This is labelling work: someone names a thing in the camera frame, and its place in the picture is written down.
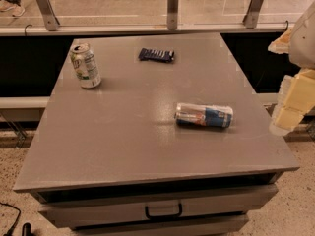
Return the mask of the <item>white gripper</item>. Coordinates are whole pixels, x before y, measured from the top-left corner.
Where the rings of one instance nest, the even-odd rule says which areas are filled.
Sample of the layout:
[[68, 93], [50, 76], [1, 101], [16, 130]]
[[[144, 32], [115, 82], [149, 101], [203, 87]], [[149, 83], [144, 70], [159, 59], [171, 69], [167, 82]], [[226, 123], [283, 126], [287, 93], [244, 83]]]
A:
[[303, 68], [294, 76], [284, 76], [272, 114], [270, 132], [285, 136], [315, 107], [315, 1], [292, 31], [288, 29], [272, 41], [268, 50], [276, 54], [289, 52], [290, 62]]

